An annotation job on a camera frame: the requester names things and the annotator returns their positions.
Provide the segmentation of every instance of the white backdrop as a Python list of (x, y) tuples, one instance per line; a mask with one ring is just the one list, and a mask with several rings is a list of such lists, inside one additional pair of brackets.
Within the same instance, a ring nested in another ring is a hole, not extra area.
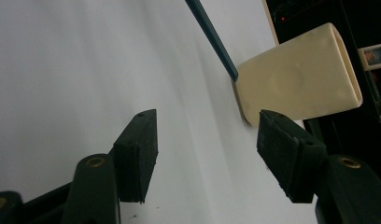
[[(261, 0), (202, 4), (235, 65), (274, 46)], [(151, 108), (160, 154), (122, 223), (317, 223), (266, 169), (185, 1), (0, 0), (0, 190), (27, 202), (70, 182)]]

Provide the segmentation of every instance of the cream foam block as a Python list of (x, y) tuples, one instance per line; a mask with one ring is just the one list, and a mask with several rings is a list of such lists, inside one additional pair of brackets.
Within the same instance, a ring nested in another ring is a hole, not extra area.
[(344, 42), (331, 23), (240, 64), (234, 83), (246, 120), (258, 126), (262, 109), (311, 119), (362, 104)]

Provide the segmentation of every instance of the beige block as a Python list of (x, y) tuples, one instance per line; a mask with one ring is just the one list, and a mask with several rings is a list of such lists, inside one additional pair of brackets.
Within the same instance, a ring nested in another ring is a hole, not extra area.
[(246, 120), (258, 126), (262, 109), (311, 119), (362, 104), (344, 42), (326, 23), (240, 64), (234, 83)]

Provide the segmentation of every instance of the picture frame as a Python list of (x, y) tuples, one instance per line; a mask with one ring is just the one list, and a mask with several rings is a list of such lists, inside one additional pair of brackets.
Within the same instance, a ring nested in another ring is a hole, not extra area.
[(365, 71), (381, 68), (381, 44), (359, 49), (359, 55)]

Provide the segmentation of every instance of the white table surface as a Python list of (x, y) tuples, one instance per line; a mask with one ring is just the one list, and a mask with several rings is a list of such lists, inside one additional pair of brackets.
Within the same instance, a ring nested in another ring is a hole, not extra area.
[[(261, 0), (202, 4), (235, 65), (275, 45)], [(317, 223), (267, 170), (185, 1), (0, 0), (0, 190), (27, 202), (70, 182), (151, 108), (160, 154), (122, 223)]]

